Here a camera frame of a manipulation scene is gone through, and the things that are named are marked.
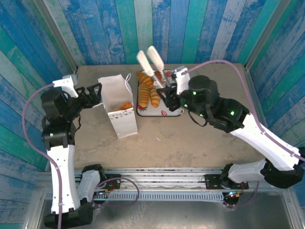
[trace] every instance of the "tan table surface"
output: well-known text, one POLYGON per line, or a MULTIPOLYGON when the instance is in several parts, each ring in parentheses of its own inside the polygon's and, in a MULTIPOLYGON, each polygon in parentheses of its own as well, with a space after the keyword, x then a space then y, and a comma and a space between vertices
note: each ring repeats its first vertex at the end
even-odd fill
MULTIPOLYGON (((166 64, 172 69, 180 64, 166 64)), ((194 64, 185 64, 189 69, 194 64)), ((243 73, 241 64, 236 64, 243 73)), ((90 86, 98 78, 122 74, 129 81, 136 104, 139 65, 81 66, 79 86, 90 86)), ((217 82, 221 97, 233 98, 249 108, 245 92, 234 69, 225 64, 210 64, 191 73, 203 74, 217 82)), ((200 127, 188 114, 179 117, 140 117, 136 114, 139 133, 118 139, 103 108, 81 112, 81 129, 75 136, 74 167, 101 163, 103 167, 223 167, 227 163, 248 163, 263 156, 243 140, 214 129, 200 127)))

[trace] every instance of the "white tray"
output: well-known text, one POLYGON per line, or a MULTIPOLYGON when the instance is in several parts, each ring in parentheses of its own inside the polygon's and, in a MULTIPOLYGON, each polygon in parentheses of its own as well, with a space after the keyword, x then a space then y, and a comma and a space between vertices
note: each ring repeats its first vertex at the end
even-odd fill
MULTIPOLYGON (((174 83, 173 79, 170 77, 170 74, 167 73, 166 75, 168 76, 169 82, 174 83)), ((171 112, 165 106, 162 99, 161 99, 158 107, 153 107, 153 105, 151 104, 151 101, 149 101, 148 106, 143 108, 143 107, 139 106, 138 102, 137 102, 137 113, 139 116, 142 116, 142 117, 177 117, 180 115, 179 109, 175 110, 174 112, 171 112)))

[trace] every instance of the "white paper bag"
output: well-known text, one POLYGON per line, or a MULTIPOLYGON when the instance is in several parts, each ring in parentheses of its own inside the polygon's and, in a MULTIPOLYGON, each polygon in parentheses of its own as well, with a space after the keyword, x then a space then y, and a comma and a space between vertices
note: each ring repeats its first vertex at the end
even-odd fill
POLYGON ((138 133, 135 121, 134 108, 117 111, 124 103, 132 103, 131 87, 125 82, 122 75, 99 78, 102 84, 102 101, 118 138, 138 133))

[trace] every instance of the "pastry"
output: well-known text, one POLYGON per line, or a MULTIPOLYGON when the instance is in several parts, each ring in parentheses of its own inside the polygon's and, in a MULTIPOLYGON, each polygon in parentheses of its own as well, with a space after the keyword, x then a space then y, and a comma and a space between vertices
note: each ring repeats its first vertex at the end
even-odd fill
POLYGON ((159 71, 155 71, 154 74, 157 76, 158 80, 161 82, 161 83, 164 83, 163 79, 162 79, 162 75, 159 71))
POLYGON ((139 78, 140 84, 148 85, 149 89, 153 88, 153 79, 150 76, 148 76, 142 72, 137 72, 137 76, 139 78))
POLYGON ((158 95, 156 89, 154 89, 154 88, 151 89, 150 98, 151 98, 152 106, 158 107, 160 104, 161 97, 158 95))
POLYGON ((129 108, 132 108, 132 103, 124 103, 122 106, 119 107, 118 111, 127 110, 129 108))
POLYGON ((149 86, 141 84, 138 88, 138 105, 141 107, 147 107, 150 97, 149 86))

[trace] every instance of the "wooden plank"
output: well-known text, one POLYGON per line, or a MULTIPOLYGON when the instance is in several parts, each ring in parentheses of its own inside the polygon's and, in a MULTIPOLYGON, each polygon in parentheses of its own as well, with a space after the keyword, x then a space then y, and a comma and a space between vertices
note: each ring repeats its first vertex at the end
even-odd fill
POLYGON ((170 28, 170 0, 152 0, 153 45, 164 63, 167 63, 170 28))
POLYGON ((247 0, 226 49, 224 59, 236 62, 266 0, 247 0))
POLYGON ((46 85, 31 63, 25 58, 9 35, 0 27, 0 50, 15 65, 19 72, 38 90, 46 85))
POLYGON ((209 0, 196 54, 196 63, 210 60, 227 0, 209 0))
POLYGON ((266 54, 269 46, 272 44, 273 40, 277 36, 278 32, 280 31, 281 27, 283 26, 283 24, 285 23, 285 21, 289 17, 291 11, 294 9, 297 2, 298 2, 298 0, 291 0, 290 1, 289 5, 287 6, 287 8, 284 11, 283 15, 281 16, 280 20, 276 24, 275 28, 272 30, 268 40, 266 41, 266 43, 262 47, 260 53, 258 54, 256 60, 254 61, 253 65, 250 69, 252 77, 253 77, 253 73, 255 72, 259 62, 262 60, 263 56, 266 54))
POLYGON ((47 159, 31 148, 29 143, 0 125, 0 149, 20 158, 42 170, 45 169, 47 159))
POLYGON ((7 12, 14 20, 14 23, 16 23, 16 25, 22 31, 24 36, 27 38, 27 40, 35 50, 36 55, 38 55, 42 59, 48 70, 52 73, 53 77, 55 77, 55 79, 61 78, 62 73, 58 69, 58 66, 51 58, 50 54, 48 53, 45 46, 41 42, 40 37, 37 36, 34 29, 31 27, 28 20, 25 18, 25 16, 17 6, 16 1, 2 0, 1 4, 3 4, 3 6, 6 8, 7 12))
POLYGON ((224 58, 245 3, 246 0, 228 0, 215 38, 210 60, 224 58))
POLYGON ((79 49, 79 46, 74 38, 74 35, 71 31, 69 23, 62 11, 62 8, 58 2, 58 0, 45 0, 46 6, 50 13, 52 14, 52 18, 55 21, 62 38, 65 40, 65 43, 75 61, 77 66, 85 65, 85 60, 82 56, 82 53, 79 49))
POLYGON ((36 183, 40 169, 35 166, 0 150, 0 174, 15 178, 29 184, 36 183))
POLYGON ((90 33, 91 41, 98 58, 98 64, 112 64, 103 24, 96 0, 78 0, 82 17, 90 33))
POLYGON ((124 52, 127 64, 138 64, 139 52, 133 0, 116 0, 124 52))
POLYGON ((30 203, 35 185, 0 175, 0 199, 30 203))
POLYGON ((37 19, 39 20, 41 26, 43 27, 43 29, 45 30, 45 32, 47 33, 50 41, 52 42, 54 48, 56 49, 56 51, 58 52, 58 54, 61 56, 61 59, 63 60, 66 68, 71 71, 71 67, 69 66, 68 61, 66 60, 66 57, 64 56, 63 52, 61 51, 61 48, 59 47, 55 37, 53 36, 51 30, 49 29, 46 21, 44 20, 43 16, 41 15, 39 9, 37 8, 36 4, 34 3, 34 0, 27 0, 30 7, 32 8, 33 12, 35 13, 37 19))
MULTIPOLYGON (((23 75, 21 75, 18 69, 10 62, 3 52, 0 52, 0 66, 0 74, 25 98, 28 99, 36 91, 36 89, 23 75)), ((33 106, 35 106, 42 114, 44 113, 38 96, 31 101, 31 104, 33 104, 33 106)))
POLYGON ((288 19, 276 35, 275 39, 272 41, 272 44, 267 49, 265 55, 262 57, 262 60, 258 64, 256 70, 253 74, 253 83, 256 83, 257 80, 260 79, 262 74, 264 73, 268 63, 274 57, 275 53, 278 50, 278 47, 282 45, 288 34, 290 33, 291 29, 295 26, 296 22, 299 18, 303 15, 303 10, 305 9, 305 1, 299 1, 294 9, 292 10, 291 14, 289 15, 288 19))
POLYGON ((58 0, 66 19, 69 22, 74 38, 80 48, 82 56, 87 65, 99 64, 99 59, 94 50, 90 33, 87 29, 84 18, 81 15, 81 8, 77 0, 58 0))
POLYGON ((255 81, 255 87, 260 101, 266 98, 265 89, 268 88, 268 81, 274 80, 274 86, 279 83, 281 77, 287 72, 283 72, 284 64, 294 64, 305 52, 305 14, 300 17, 298 22, 292 28, 281 46, 278 47, 278 51, 274 54, 273 58, 265 68, 262 76, 255 81))
POLYGON ((37 34, 38 38, 40 39, 41 43, 55 62, 56 66, 60 70, 62 75, 68 75, 72 73, 71 68, 67 68, 65 65, 64 60, 59 55, 57 50, 55 49, 53 43, 49 39, 46 31, 44 30, 42 24, 36 17, 34 11, 32 10, 29 0, 23 0, 23 1, 16 1, 20 11, 23 13, 24 17, 29 22, 30 26, 33 28, 35 33, 37 34))
POLYGON ((266 0, 236 62, 245 64, 278 3, 279 0, 266 0))
POLYGON ((289 51, 283 60, 281 60, 279 66, 275 72, 271 75, 269 80, 264 83, 261 91, 257 91, 258 99, 262 103, 270 92, 278 85, 278 83, 285 77, 285 75, 291 70, 294 64, 305 53, 305 32, 300 39, 295 43, 295 46, 289 51))
POLYGON ((288 131, 286 131, 283 135, 281 135, 281 139, 295 146, 300 142, 304 141, 305 139, 304 128, 305 128, 305 119, 302 119, 296 125, 291 127, 288 131))
MULTIPOLYGON (((0 91, 0 99, 19 115, 22 115, 27 100, 1 75, 0 91)), ((41 120, 43 115, 32 104, 29 105, 25 118, 34 127, 42 131, 41 120)))
POLYGON ((272 132, 281 136, 290 128, 294 127, 305 117, 305 97, 298 101, 293 107, 290 108, 276 123, 271 126, 272 132))
POLYGON ((44 79, 46 83, 52 83, 55 77, 49 72, 45 63, 37 56, 33 47, 20 31, 18 26, 14 23, 12 18, 7 13, 6 9, 0 3, 0 26, 10 36, 16 46, 20 49, 22 54, 27 58, 31 65, 35 68, 38 74, 44 79))
MULTIPOLYGON (((2 115, 0 115, 0 125, 9 129, 19 137, 22 137, 26 140, 23 129, 22 129, 22 118, 21 115, 16 113, 13 109, 7 106, 2 100, 0 100, 0 110, 2 115)), ((44 144, 41 139, 41 132, 36 129, 32 124, 26 121, 26 127, 29 134, 30 139, 34 143, 34 145, 44 151, 44 144)))
POLYGON ((126 64, 115 0, 97 0, 113 64, 126 64))
POLYGON ((134 0, 139 50, 153 45, 153 9, 151 0, 134 0))
POLYGON ((269 96, 262 103, 262 110, 266 115, 273 106, 301 79, 305 74, 305 54, 295 63, 290 71, 284 76, 281 82, 270 92, 269 96))
POLYGON ((268 126, 272 126, 282 115, 305 96, 305 74, 265 115, 268 126))
POLYGON ((181 63, 195 63, 208 1, 190 0, 181 63))
POLYGON ((167 63, 181 63, 189 0, 171 1, 167 63))
POLYGON ((6 223, 6 224, 0 224, 0 229, 22 229, 23 224, 17 224, 17 223, 6 223))
POLYGON ((0 199, 0 223, 23 223, 29 204, 0 199))

